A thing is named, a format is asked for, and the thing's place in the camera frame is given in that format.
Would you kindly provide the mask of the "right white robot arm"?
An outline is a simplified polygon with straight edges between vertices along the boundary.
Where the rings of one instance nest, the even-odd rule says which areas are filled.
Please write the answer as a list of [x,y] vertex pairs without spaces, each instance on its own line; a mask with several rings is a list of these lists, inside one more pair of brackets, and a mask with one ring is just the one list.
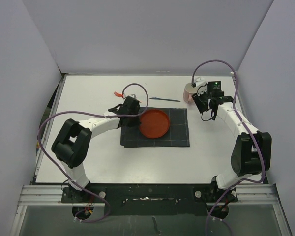
[[261,132],[236,108],[235,100],[223,92],[193,94],[199,112],[210,111],[211,118],[220,118],[236,138],[231,155],[231,166],[216,176],[216,185],[209,189],[210,197],[215,201],[227,195],[228,188],[234,188],[242,181],[261,183],[270,168],[272,137]]

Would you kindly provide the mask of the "orange plastic fork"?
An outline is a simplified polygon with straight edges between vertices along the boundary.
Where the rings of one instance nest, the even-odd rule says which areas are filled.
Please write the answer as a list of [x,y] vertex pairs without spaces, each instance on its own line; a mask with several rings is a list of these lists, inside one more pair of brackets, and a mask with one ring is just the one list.
[[121,97],[121,98],[123,98],[123,94],[121,94],[121,93],[114,92],[114,95],[115,95],[116,97]]

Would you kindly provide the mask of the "pink white mug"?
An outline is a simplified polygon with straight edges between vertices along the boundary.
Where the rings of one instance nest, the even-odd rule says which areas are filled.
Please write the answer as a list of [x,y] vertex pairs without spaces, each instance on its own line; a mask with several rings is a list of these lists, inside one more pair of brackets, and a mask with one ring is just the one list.
[[192,95],[196,93],[196,88],[191,83],[187,83],[184,87],[183,100],[186,103],[192,102]]

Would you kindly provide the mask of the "orange round plate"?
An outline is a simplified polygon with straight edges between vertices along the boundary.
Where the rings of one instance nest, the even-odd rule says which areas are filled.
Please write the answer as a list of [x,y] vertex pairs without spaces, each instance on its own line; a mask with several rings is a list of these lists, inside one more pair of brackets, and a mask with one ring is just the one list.
[[170,128],[169,116],[161,110],[152,109],[140,116],[139,131],[147,138],[156,139],[164,136]]

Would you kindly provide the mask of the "dark checked cloth placemat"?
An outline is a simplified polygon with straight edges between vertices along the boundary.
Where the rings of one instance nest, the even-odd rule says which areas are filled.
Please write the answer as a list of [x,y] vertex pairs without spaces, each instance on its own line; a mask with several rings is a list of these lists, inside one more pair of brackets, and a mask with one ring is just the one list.
[[120,144],[125,148],[190,146],[186,109],[151,107],[143,115],[141,125],[154,127],[123,127]]

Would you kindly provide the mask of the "blue plastic knife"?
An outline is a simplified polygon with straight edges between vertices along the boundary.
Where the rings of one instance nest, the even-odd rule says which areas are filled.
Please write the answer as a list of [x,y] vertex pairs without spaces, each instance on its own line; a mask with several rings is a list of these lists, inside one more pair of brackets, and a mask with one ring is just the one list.
[[159,98],[159,97],[151,97],[150,100],[169,101],[169,102],[180,102],[180,100],[167,99],[167,98]]

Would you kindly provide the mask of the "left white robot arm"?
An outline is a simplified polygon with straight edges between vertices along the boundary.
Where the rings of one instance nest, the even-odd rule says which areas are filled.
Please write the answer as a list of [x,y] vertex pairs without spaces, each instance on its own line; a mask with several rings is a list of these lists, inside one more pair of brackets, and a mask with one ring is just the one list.
[[121,127],[133,127],[140,124],[140,102],[133,97],[126,97],[122,104],[108,109],[100,118],[89,118],[82,121],[68,119],[58,133],[51,150],[62,163],[74,189],[73,197],[85,202],[90,197],[90,183],[86,176],[83,161],[86,158],[92,138],[109,130]]

